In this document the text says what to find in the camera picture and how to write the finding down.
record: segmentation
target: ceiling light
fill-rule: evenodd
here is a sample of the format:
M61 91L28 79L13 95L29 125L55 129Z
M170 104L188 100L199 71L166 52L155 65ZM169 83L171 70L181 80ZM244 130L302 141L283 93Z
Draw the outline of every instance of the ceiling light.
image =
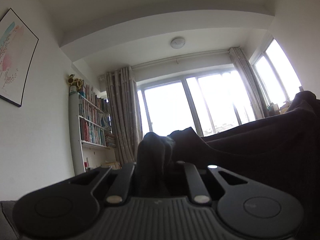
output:
M186 44L186 41L184 38L175 38L171 41L171 47L174 49L181 49L184 44Z

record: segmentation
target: gray sofa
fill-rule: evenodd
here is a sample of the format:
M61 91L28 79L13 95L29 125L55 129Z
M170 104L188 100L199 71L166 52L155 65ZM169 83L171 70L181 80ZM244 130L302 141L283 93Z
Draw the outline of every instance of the gray sofa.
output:
M0 240L17 240L19 233L12 219L15 201L0 201Z

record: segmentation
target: white bookshelf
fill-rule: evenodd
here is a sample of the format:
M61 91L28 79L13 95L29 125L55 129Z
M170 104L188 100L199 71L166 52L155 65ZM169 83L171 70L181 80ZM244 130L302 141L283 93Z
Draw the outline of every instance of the white bookshelf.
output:
M92 107L97 109L97 111L102 113L99 108L97 108L86 98L84 98L84 100L86 100ZM92 169L99 167L105 162L116 161L115 152L112 147L81 140L80 119L84 119L87 122L92 123L94 126L106 130L104 127L101 127L79 115L78 93L69 96L69 132L72 162L75 175L85 172L84 162L87 161L87 158L89 161L89 166Z

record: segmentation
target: teal brush stroke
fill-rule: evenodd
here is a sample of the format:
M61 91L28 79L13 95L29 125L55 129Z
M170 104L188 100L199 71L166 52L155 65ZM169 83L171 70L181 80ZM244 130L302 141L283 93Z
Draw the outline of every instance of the teal brush stroke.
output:
M9 27L5 30L5 32L3 33L1 39L0 39L0 46L2 45L3 41L5 40L5 38L8 36L8 34L10 33L10 31L13 30L15 23L12 22Z

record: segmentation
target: beige curtain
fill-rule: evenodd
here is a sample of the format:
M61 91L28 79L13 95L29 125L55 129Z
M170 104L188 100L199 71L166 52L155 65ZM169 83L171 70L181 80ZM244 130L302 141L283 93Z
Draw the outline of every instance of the beige curtain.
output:
M106 89L111 128L117 140L117 161L121 165L135 162L143 133L137 84L131 67L107 73Z
M245 89L247 90L256 120L267 117L267 106L247 57L239 48L231 48L229 52L230 59L235 66L235 69L238 71Z

